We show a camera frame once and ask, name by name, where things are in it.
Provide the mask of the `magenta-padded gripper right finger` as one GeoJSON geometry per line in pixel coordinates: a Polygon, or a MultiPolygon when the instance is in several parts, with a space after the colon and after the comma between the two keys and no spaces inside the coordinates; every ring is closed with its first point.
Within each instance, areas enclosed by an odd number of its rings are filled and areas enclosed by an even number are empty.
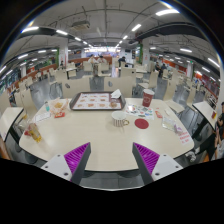
{"type": "Polygon", "coordinates": [[[182,166],[169,155],[158,154],[138,143],[133,144],[132,153],[145,185],[182,169],[182,166]]]}

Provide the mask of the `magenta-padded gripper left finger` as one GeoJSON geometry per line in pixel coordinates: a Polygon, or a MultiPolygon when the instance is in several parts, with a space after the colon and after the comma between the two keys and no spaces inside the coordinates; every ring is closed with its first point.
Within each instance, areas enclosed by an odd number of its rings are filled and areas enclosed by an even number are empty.
{"type": "Polygon", "coordinates": [[[87,142],[66,154],[55,155],[42,169],[79,185],[90,154],[91,144],[87,142]]]}

